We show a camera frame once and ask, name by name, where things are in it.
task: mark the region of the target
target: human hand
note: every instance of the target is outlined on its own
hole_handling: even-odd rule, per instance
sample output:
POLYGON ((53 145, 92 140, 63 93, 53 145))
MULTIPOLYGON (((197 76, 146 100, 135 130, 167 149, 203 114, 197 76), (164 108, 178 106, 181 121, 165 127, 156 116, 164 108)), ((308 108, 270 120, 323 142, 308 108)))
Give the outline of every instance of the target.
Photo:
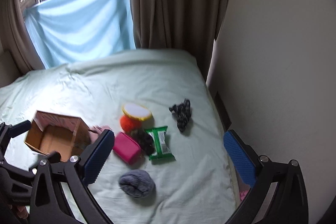
POLYGON ((16 214, 19 218, 26 219, 28 217, 28 212, 26 206, 16 206, 16 214))

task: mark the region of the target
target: pink pouch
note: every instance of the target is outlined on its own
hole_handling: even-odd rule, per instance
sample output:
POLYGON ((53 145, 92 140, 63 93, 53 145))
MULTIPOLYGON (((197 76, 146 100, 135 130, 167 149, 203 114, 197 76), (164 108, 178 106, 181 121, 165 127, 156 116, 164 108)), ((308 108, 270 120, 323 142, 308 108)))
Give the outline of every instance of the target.
POLYGON ((114 152, 127 164, 134 164, 141 155, 138 143, 124 132, 119 132, 114 139, 114 152))

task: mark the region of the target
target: rolled gray sock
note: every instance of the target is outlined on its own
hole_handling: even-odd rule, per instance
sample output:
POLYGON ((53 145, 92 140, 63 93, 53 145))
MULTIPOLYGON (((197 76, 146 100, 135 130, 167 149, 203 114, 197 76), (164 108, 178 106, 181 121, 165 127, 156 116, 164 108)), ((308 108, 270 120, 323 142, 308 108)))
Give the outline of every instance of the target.
POLYGON ((131 170, 119 178, 120 188, 134 198, 145 198, 155 187, 149 174, 140 169, 131 170))

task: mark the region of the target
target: bedsheet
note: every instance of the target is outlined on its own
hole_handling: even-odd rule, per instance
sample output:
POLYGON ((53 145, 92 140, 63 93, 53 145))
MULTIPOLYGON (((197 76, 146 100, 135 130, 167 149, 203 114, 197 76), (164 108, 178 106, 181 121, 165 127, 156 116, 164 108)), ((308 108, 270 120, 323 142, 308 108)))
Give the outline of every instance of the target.
MULTIPOLYGON (((127 166, 113 152, 89 189, 115 224, 225 223, 236 208, 222 126, 209 99, 195 59, 179 50, 125 51, 113 56, 32 71, 0 89, 0 121, 32 120, 36 110, 81 117, 88 126, 121 129, 122 105, 136 102, 149 108, 153 120, 145 128, 168 126, 167 143, 175 161, 153 163, 145 158, 127 166), (181 134, 168 107, 188 98, 192 119, 181 134), (146 170, 155 193, 133 199, 118 187, 131 168, 146 170)), ((6 160, 28 169, 36 160, 22 134, 10 141, 6 160)), ((84 222, 69 189, 64 191, 76 218, 84 222)))

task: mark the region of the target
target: metal screw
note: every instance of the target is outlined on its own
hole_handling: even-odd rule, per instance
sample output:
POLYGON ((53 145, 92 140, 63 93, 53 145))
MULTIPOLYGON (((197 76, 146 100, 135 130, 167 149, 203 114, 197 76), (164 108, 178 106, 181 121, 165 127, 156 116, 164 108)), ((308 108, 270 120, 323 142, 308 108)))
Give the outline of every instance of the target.
POLYGON ((291 165, 293 166, 298 166, 299 163, 296 160, 291 160, 291 165))
POLYGON ((43 166, 43 165, 46 165, 47 164, 47 160, 41 160, 40 161, 40 165, 43 166))
POLYGON ((268 162, 268 157, 265 155, 260 156, 260 161, 262 162, 268 162))
POLYGON ((78 159, 79 159, 78 156, 71 156, 70 157, 71 162, 76 162, 78 159))

